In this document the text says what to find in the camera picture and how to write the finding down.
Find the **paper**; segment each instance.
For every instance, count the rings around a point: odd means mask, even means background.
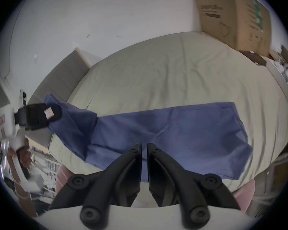
[[[54,116],[51,107],[50,107],[50,108],[47,108],[47,109],[44,111],[44,113],[46,114],[47,120],[49,120],[50,118],[52,118],[52,117]]]

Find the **white wall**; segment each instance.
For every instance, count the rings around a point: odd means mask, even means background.
[[[288,35],[265,0],[272,48],[288,49]],[[75,47],[93,65],[132,44],[200,30],[194,0],[25,0],[0,35],[0,83],[11,102],[20,89],[33,94],[45,76]],[[10,50],[9,42],[15,23]]]

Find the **wrinkled sheet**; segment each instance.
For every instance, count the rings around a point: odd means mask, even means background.
[[[234,102],[253,155],[237,190],[264,171],[288,142],[288,103],[270,72],[226,44],[197,32],[150,39],[92,66],[68,100],[107,116],[213,102]],[[53,136],[50,153],[70,171],[100,169],[83,162]]]
[[[86,163],[106,169],[135,144],[143,145],[142,182],[148,182],[147,143],[172,156],[184,169],[238,180],[252,147],[232,102],[178,106],[97,117],[47,95],[62,117],[48,128]]]

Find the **screw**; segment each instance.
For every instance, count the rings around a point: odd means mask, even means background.
[[[75,185],[81,185],[83,182],[84,182],[84,179],[81,178],[81,177],[76,177],[76,178],[73,180],[73,183],[74,183]]]
[[[208,178],[206,179],[206,181],[207,181],[207,182],[210,182],[211,184],[216,184],[216,183],[217,183],[217,180],[216,180],[215,178],[213,178],[213,177],[208,177]]]
[[[85,208],[80,213],[80,218],[86,223],[96,223],[100,220],[100,213],[94,208]]]
[[[191,210],[190,219],[194,223],[204,223],[210,218],[207,207],[199,206]]]

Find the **green stripe on box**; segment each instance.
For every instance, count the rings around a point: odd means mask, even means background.
[[[257,25],[258,25],[260,31],[264,32],[264,30],[262,28],[262,18],[261,18],[261,13],[259,10],[258,2],[257,2],[257,0],[253,0],[253,3],[255,5]]]

